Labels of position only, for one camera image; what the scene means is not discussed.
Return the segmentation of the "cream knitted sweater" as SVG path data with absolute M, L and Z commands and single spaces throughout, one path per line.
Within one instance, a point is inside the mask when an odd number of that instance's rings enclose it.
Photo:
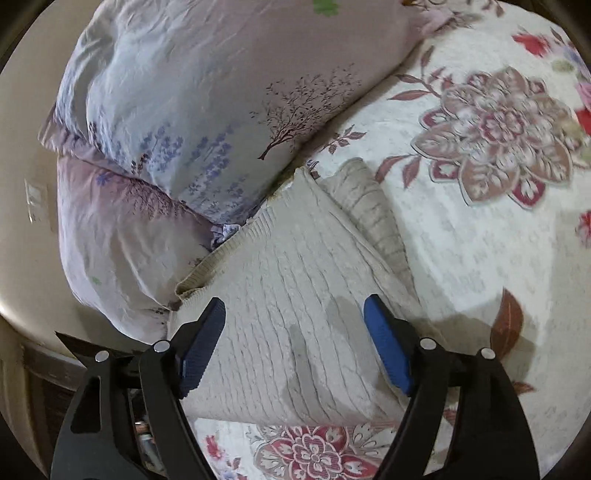
M 171 332 L 212 298 L 226 309 L 204 377 L 182 403 L 192 419 L 399 422 L 408 402 L 386 375 L 363 304 L 375 294 L 394 316 L 433 332 L 388 199 L 359 158 L 323 180 L 297 170 L 176 293 Z

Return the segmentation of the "lower lavender pillow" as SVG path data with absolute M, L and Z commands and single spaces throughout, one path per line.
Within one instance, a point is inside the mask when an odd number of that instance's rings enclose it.
M 212 225 L 151 185 L 57 159 L 62 267 L 74 297 L 122 334 L 165 337 L 176 285 L 211 253 Z

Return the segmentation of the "white floral bedspread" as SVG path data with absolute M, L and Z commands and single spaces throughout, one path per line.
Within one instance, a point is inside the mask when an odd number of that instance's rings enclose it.
M 451 346 L 491 347 L 544 478 L 588 478 L 590 72 L 535 9 L 448 22 L 301 158 L 410 276 Z

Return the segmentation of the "upper lavender tree-print pillow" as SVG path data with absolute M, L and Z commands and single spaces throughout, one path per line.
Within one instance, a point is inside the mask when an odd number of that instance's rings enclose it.
M 301 145 L 451 15 L 407 1 L 105 1 L 39 139 L 238 224 Z

